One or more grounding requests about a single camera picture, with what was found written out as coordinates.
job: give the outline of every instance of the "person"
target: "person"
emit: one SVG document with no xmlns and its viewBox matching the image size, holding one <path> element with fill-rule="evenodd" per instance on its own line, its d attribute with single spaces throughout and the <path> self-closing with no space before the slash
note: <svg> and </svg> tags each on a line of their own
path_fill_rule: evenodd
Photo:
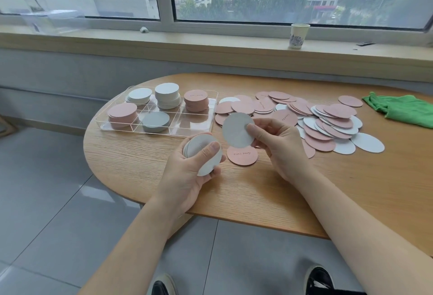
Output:
<svg viewBox="0 0 433 295">
<path fill-rule="evenodd" d="M 256 118 L 254 123 L 247 126 L 255 138 L 253 145 L 266 150 L 279 175 L 303 195 L 368 295 L 433 294 L 433 260 L 318 172 L 305 155 L 296 127 L 271 118 Z M 182 149 L 189 140 L 185 139 L 170 156 L 154 195 L 80 295 L 147 292 L 174 221 L 192 207 L 202 185 L 221 173 L 217 166 L 209 175 L 197 176 L 200 167 L 217 153 L 219 143 L 213 142 L 197 155 L 185 158 Z M 324 267 L 308 270 L 304 294 L 346 293 L 334 289 Z M 152 294 L 177 295 L 171 277 L 157 278 Z"/>
</svg>

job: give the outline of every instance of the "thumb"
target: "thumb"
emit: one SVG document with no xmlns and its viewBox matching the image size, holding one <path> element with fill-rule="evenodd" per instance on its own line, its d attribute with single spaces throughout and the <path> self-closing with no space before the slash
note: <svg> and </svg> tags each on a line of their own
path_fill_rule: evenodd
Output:
<svg viewBox="0 0 433 295">
<path fill-rule="evenodd" d="M 207 163 L 219 151 L 220 145 L 217 141 L 209 143 L 206 147 L 198 152 L 195 156 L 191 157 L 194 161 L 197 171 Z"/>
<path fill-rule="evenodd" d="M 248 124 L 246 126 L 246 130 L 251 136 L 254 136 L 255 139 L 264 143 L 269 148 L 272 146 L 272 144 L 274 142 L 274 135 L 269 134 L 264 129 L 258 127 L 255 124 Z"/>
</svg>

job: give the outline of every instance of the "black shoe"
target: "black shoe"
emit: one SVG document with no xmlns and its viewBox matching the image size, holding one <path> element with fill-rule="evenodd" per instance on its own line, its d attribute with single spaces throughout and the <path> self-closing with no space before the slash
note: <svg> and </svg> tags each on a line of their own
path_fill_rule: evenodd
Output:
<svg viewBox="0 0 433 295">
<path fill-rule="evenodd" d="M 168 274 L 159 276 L 153 283 L 152 295 L 177 295 L 175 282 Z"/>
<path fill-rule="evenodd" d="M 310 295 L 314 287 L 334 289 L 331 275 L 321 265 L 312 265 L 305 275 L 304 294 Z"/>
</svg>

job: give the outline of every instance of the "wooden table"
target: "wooden table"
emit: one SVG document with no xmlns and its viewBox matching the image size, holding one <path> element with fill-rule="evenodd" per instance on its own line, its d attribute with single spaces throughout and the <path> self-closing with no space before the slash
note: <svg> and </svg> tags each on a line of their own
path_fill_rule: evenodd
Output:
<svg viewBox="0 0 433 295">
<path fill-rule="evenodd" d="M 340 95 L 361 98 L 370 91 L 410 94 L 383 86 L 212 73 L 171 75 L 140 85 L 165 82 L 179 84 L 181 95 L 206 89 L 218 91 L 219 98 L 254 97 L 259 91 L 278 90 L 318 104 L 336 103 Z M 433 101 L 426 95 L 417 97 Z M 349 156 L 318 151 L 311 159 L 313 164 L 361 207 L 432 256 L 433 130 L 386 120 L 366 104 L 357 111 L 364 123 L 362 131 L 380 139 L 385 151 L 373 154 L 357 149 Z M 212 132 L 226 151 L 228 145 L 216 123 Z M 108 188 L 145 203 L 181 141 L 170 136 L 103 132 L 92 120 L 84 136 L 84 153 L 92 172 Z M 327 238 L 306 201 L 273 170 L 263 150 L 252 166 L 240 167 L 230 161 L 221 166 L 222 176 L 203 186 L 189 213 Z"/>
</svg>

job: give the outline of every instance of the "baseboard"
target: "baseboard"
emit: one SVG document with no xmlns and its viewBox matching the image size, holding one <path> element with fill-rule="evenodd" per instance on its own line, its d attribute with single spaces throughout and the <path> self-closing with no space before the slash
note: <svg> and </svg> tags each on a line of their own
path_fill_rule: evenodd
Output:
<svg viewBox="0 0 433 295">
<path fill-rule="evenodd" d="M 10 117 L 10 116 L 3 116 L 3 118 L 13 125 L 21 125 L 21 126 L 45 129 L 47 131 L 53 131 L 58 133 L 84 136 L 84 133 L 86 132 L 84 128 L 51 124 L 51 123 L 41 122 L 39 120 L 29 120 L 29 119 Z"/>
</svg>

